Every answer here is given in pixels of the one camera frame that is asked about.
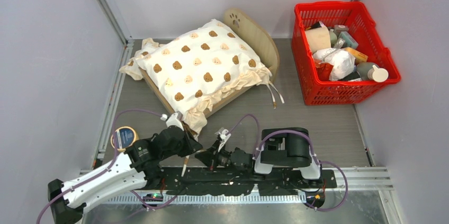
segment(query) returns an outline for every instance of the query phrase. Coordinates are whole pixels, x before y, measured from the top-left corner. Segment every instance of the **pillow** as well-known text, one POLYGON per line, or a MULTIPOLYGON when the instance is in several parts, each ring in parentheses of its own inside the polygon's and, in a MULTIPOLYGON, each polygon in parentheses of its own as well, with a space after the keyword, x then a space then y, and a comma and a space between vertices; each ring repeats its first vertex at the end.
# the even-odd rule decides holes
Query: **pillow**
POLYGON ((206 108, 211 110, 235 90, 270 80, 271 72, 254 50, 217 20, 152 48, 140 51, 144 57, 136 59, 137 64, 196 132, 206 124, 206 108))

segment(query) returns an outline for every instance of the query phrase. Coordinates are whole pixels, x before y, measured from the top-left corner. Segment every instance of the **toiletry item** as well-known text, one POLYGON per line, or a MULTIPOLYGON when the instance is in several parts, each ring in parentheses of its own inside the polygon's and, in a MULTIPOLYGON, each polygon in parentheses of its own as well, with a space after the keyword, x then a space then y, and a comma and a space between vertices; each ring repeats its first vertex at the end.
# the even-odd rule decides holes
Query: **toiletry item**
POLYGON ((347 32, 349 31, 349 27, 342 25, 342 24, 336 24, 334 25, 334 32, 339 37, 341 32, 347 32))
POLYGON ((329 36, 330 36, 330 45, 331 47, 333 47, 335 45, 335 43, 337 43, 337 35, 334 33, 333 30, 329 31, 329 36))
POLYGON ((315 68, 317 69, 318 79, 321 81, 329 81, 329 76, 334 66, 327 62, 322 62, 319 59, 313 60, 315 61, 315 68))
POLYGON ((354 38, 352 38, 352 36, 349 35, 348 32, 341 32, 338 37, 344 39, 346 43, 348 43, 348 47, 357 49, 358 47, 357 41, 355 41, 354 38))
POLYGON ((353 48, 345 48, 348 53, 355 57, 355 64, 359 64, 361 62, 366 62, 368 60, 368 56, 364 53, 361 53, 353 48))
MULTIPOLYGON (((136 140, 139 140, 139 136, 136 131, 129 126, 116 129, 114 134, 117 136, 118 151, 125 151, 127 147, 131 146, 134 142, 136 142, 136 140)), ((111 145, 115 148, 114 135, 111 136, 111 145)))
POLYGON ((373 62, 361 62, 356 66, 356 71, 362 80, 374 80, 381 83, 388 79, 388 71, 373 62))
POLYGON ((318 22, 316 22, 315 24, 313 24, 313 25, 307 27, 307 28, 306 28, 306 31, 307 31, 307 30, 311 30, 311 29, 320 28, 320 27, 326 27, 326 26, 324 25, 323 22, 318 21, 318 22))
POLYGON ((326 27, 306 31, 306 38, 312 53, 320 49, 330 48, 330 36, 326 27))
POLYGON ((340 80, 354 71, 355 58, 343 49, 327 48, 313 54, 314 59, 328 62, 334 67, 329 76, 330 81, 340 80))
POLYGON ((346 77, 340 79, 339 81, 358 82, 362 81, 362 79, 360 78, 358 72, 354 71, 351 74, 347 75, 346 77))

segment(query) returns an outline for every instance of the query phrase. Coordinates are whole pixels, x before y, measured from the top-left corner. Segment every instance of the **ruffled trim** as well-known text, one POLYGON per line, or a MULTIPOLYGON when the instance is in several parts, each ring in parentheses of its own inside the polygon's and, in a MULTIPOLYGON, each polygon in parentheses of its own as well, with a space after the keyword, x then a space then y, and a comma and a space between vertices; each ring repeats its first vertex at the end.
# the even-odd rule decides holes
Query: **ruffled trim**
POLYGON ((187 111, 184 122, 196 133, 200 133, 201 129, 208 123, 204 116, 204 110, 212 108, 215 104, 222 99, 228 97, 233 92, 240 90, 244 87, 250 87, 253 85, 268 85, 270 83, 271 72, 266 67, 250 70, 247 73, 242 73, 231 84, 217 90, 215 93, 204 97, 204 99, 194 108, 187 111))

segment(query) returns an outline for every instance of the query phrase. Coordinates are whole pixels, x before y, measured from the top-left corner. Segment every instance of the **yellow package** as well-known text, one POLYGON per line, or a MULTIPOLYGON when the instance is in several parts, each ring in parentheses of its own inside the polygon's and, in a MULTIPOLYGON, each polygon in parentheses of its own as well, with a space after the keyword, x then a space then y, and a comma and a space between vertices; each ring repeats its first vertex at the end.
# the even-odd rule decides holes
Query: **yellow package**
POLYGON ((355 57, 355 64, 359 64, 361 62, 367 61, 368 56, 364 53, 360 53, 359 51, 353 49, 353 48, 345 48, 345 51, 350 53, 352 56, 355 57))

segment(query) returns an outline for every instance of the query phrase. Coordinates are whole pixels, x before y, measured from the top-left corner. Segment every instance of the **wooden bed frame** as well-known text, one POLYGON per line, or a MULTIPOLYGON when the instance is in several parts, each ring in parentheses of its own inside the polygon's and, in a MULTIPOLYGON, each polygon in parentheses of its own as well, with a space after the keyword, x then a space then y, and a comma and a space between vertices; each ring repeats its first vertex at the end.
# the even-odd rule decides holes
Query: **wooden bed frame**
MULTIPOLYGON (((279 53, 277 51, 276 45, 273 42, 273 39, 265 31, 265 29, 263 29, 248 15, 237 8, 230 8, 224 12, 223 23, 229 26, 256 52, 256 54, 261 58, 261 62, 271 71, 272 77, 270 77, 270 80, 271 82, 274 82, 277 74, 277 69, 279 68, 279 53)), ((150 86, 150 88, 154 91, 167 111, 170 114, 174 113, 175 111, 167 102, 167 100, 162 96, 155 83, 151 80, 150 76, 148 76, 147 72, 141 68, 140 72, 142 72, 143 78, 147 82, 148 86, 150 86)), ((209 109, 205 109, 204 115, 206 116, 206 118, 209 117, 249 89, 250 87, 244 87, 238 91, 233 92, 231 95, 215 104, 212 111, 209 111, 209 109)))

